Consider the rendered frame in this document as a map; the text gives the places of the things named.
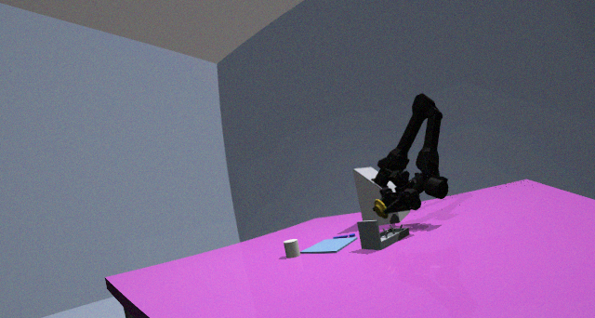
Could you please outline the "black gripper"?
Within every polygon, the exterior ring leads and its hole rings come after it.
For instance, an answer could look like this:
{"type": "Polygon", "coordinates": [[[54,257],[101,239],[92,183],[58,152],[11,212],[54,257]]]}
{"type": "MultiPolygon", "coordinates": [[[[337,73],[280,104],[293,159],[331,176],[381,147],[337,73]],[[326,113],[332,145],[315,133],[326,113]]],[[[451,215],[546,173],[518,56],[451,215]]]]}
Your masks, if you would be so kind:
{"type": "Polygon", "coordinates": [[[396,187],[395,192],[393,192],[391,188],[383,188],[379,191],[382,195],[380,201],[386,207],[386,209],[383,210],[385,214],[411,209],[418,210],[420,208],[421,201],[419,196],[421,190],[419,184],[413,179],[410,180],[413,181],[413,184],[405,190],[403,190],[402,187],[396,187]]]}

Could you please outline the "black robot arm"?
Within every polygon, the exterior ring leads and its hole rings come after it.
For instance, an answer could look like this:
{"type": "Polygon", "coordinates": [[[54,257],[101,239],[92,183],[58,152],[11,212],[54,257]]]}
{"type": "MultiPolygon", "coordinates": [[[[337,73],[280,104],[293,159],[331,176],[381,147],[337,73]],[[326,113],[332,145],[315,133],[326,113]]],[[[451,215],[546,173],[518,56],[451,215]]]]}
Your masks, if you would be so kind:
{"type": "Polygon", "coordinates": [[[428,122],[425,141],[416,159],[416,166],[421,170],[421,173],[415,173],[412,179],[419,184],[421,192],[425,192],[430,196],[443,199],[448,194],[448,179],[440,177],[438,168],[439,154],[437,147],[443,114],[436,107],[435,102],[422,93],[415,96],[412,117],[400,139],[400,143],[394,150],[390,151],[386,158],[377,162],[380,170],[376,177],[371,180],[382,189],[389,188],[387,186],[389,181],[396,187],[402,187],[403,190],[413,184],[412,180],[409,181],[410,173],[403,170],[406,169],[409,163],[408,151],[426,118],[428,118],[428,122]]]}

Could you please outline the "yellow round plate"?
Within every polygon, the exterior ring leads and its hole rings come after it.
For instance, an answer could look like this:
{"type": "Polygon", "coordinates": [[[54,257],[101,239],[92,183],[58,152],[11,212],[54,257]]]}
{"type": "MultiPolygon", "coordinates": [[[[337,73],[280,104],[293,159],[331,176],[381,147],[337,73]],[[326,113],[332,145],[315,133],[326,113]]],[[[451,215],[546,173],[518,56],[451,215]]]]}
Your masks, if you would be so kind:
{"type": "Polygon", "coordinates": [[[375,200],[374,202],[374,209],[376,210],[376,214],[378,214],[380,217],[386,219],[388,217],[388,214],[384,213],[384,209],[386,209],[385,205],[383,203],[381,203],[380,200],[375,200]]]}

